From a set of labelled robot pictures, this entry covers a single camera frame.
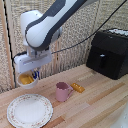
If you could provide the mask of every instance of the plate rim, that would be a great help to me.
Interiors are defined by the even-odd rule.
[[[23,96],[26,96],[26,95],[37,95],[37,96],[41,96],[41,97],[47,99],[46,97],[44,97],[44,96],[42,96],[42,95],[39,95],[39,94],[24,94],[24,95],[21,95],[21,96],[18,96],[17,98],[15,98],[15,99],[9,104],[9,106],[8,106],[8,108],[7,108],[7,119],[8,119],[8,121],[10,122],[10,124],[12,124],[12,125],[13,125],[14,127],[16,127],[16,128],[24,128],[24,127],[23,127],[23,126],[18,126],[18,127],[17,127],[17,126],[10,120],[9,115],[8,115],[8,113],[9,113],[9,108],[10,108],[10,106],[12,105],[12,103],[14,103],[18,98],[23,97]],[[46,124],[50,121],[50,119],[51,119],[51,117],[52,117],[52,115],[53,115],[53,107],[52,107],[52,104],[51,104],[51,102],[50,102],[49,99],[47,99],[47,100],[49,101],[49,103],[50,103],[50,105],[51,105],[51,116],[49,117],[49,120],[48,120],[46,123],[44,123],[43,125],[41,125],[41,126],[39,126],[39,127],[37,127],[37,128],[40,128],[40,127],[46,125]]]

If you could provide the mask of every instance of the wooden table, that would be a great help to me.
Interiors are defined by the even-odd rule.
[[[66,102],[55,99],[56,83],[77,83],[85,88],[74,91]],[[13,128],[7,120],[7,107],[12,100],[24,94],[39,94],[53,105],[53,116],[43,128],[109,128],[128,101],[128,75],[111,80],[93,73],[85,65],[40,80],[30,90],[19,87],[0,95],[0,128]]]

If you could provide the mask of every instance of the white plate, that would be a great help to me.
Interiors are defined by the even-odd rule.
[[[50,101],[37,94],[22,95],[7,109],[8,121],[16,128],[40,128],[52,117]]]

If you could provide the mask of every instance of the wire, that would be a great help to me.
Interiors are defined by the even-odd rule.
[[[65,49],[61,49],[61,50],[59,50],[59,51],[53,52],[52,54],[55,54],[55,53],[58,53],[58,52],[62,52],[62,51],[67,50],[67,49],[71,49],[71,48],[73,48],[73,47],[75,47],[75,46],[77,46],[77,45],[83,43],[85,40],[88,40],[89,38],[91,38],[93,35],[95,35],[95,34],[108,22],[108,20],[123,6],[123,4],[124,4],[126,1],[127,1],[127,0],[125,0],[125,1],[108,17],[108,19],[107,19],[94,33],[92,33],[89,37],[87,37],[87,38],[84,39],[83,41],[81,41],[81,42],[79,42],[79,43],[77,43],[77,44],[75,44],[75,45],[73,45],[73,46],[71,46],[71,47],[68,47],[68,48],[65,48]]]

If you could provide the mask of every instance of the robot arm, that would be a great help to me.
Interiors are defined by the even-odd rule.
[[[53,34],[81,6],[97,0],[56,0],[39,19],[29,23],[25,30],[26,41],[36,51],[45,50],[51,43]]]
[[[21,14],[21,33],[27,54],[14,58],[16,72],[24,73],[51,62],[49,45],[61,35],[63,23],[78,9],[96,1],[56,0],[45,14],[38,10]]]

